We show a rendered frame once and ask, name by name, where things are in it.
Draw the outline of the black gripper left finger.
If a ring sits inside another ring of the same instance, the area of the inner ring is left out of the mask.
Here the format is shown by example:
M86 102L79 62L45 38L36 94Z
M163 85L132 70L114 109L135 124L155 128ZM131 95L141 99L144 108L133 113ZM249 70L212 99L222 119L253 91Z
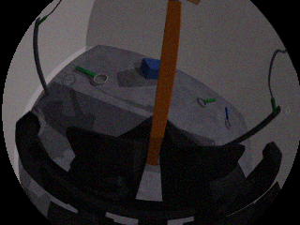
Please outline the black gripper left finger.
M68 127L67 139L75 155L124 170L131 199L135 199L145 170L153 117L154 115L147 117L137 127L120 136L98 134L81 127Z

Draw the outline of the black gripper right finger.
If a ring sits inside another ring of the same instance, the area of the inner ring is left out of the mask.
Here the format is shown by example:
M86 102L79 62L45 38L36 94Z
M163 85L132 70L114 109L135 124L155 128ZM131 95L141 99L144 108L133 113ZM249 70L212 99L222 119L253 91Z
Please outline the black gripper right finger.
M160 146L160 177L163 202L173 202L173 195L194 176L203 165L239 160L245 146L199 146L166 120Z

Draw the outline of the blue block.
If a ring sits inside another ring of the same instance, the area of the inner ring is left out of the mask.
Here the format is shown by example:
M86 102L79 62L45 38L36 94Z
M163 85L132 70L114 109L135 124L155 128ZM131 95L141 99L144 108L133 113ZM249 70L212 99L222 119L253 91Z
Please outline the blue block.
M160 68L160 60L158 59L145 59L142 60L142 75L146 80L158 79L158 68Z

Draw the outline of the orange handle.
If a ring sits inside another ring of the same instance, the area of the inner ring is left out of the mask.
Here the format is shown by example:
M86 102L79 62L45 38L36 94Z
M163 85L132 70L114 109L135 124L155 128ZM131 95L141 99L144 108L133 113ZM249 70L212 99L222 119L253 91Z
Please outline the orange handle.
M179 52L180 42L180 11L180 0L169 0L164 38L162 39L160 67L157 75L157 98L155 98L153 126L151 127L146 165L157 165L166 117L168 117L170 100L172 100L173 78L175 78L177 52Z

